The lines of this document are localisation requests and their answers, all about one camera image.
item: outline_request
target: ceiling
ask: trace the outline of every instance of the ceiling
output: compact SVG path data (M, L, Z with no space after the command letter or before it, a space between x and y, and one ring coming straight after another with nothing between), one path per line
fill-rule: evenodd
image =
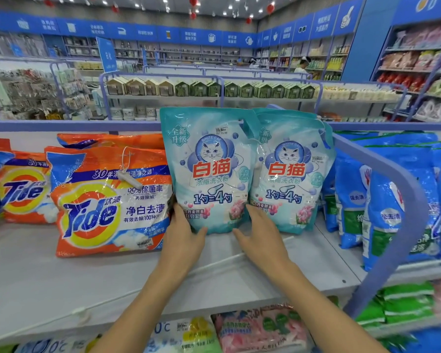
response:
M71 0L52 1L57 5L59 2L64 2L66 4L72 3ZM164 0L73 0L74 3L79 4L85 4L87 1L91 5L97 6L111 7L116 3L119 7L129 7L134 9L141 9L143 7L145 10L160 12L166 12L165 6L167 5L170 8L170 12L177 13L188 13L191 7L189 0L166 0L166 3ZM233 17L234 14L235 16L238 14L237 17L240 18L247 18L250 15L253 15L254 19L260 19L268 16L266 7L273 1L275 2L275 10L278 10L295 0L198 0L201 5L196 6L195 9L199 11L199 14L203 15L212 15L214 12L216 16L221 17Z

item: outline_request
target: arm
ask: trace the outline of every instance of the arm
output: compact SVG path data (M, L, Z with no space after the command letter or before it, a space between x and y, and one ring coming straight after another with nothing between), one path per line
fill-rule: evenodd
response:
M159 263L135 300L100 338L92 353L143 352L168 300L198 261L207 228L197 235L191 233L183 209L178 204L174 208Z
M247 205L252 235L234 229L245 254L289 298L325 353L386 353L374 338L328 300L289 260L276 225L261 209Z

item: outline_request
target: tide logo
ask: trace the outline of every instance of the tide logo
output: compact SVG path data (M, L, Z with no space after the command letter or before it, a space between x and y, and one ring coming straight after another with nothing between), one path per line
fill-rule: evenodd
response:
M0 200L12 214L34 212L49 193L47 176L38 169L20 168L0 178Z
M62 238L83 249L105 245L116 233L120 196L102 183L83 183L59 198Z

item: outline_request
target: blue wall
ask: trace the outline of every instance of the blue wall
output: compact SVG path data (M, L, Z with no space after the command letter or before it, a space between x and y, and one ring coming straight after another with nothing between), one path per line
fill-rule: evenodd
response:
M345 82L366 82L390 30L400 0L366 0L355 39L341 76Z

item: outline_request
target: hand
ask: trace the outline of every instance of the hand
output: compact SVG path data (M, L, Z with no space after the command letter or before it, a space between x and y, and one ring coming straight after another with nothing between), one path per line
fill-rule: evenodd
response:
M252 218L252 235L247 237L238 229L232 231L248 258L268 277L273 278L292 262L273 221L261 209L249 204L246 206Z
M163 238L163 248L158 268L162 273L173 274L173 279L182 280L199 260L206 240L207 228L203 227L198 234L191 232L188 220L178 203Z

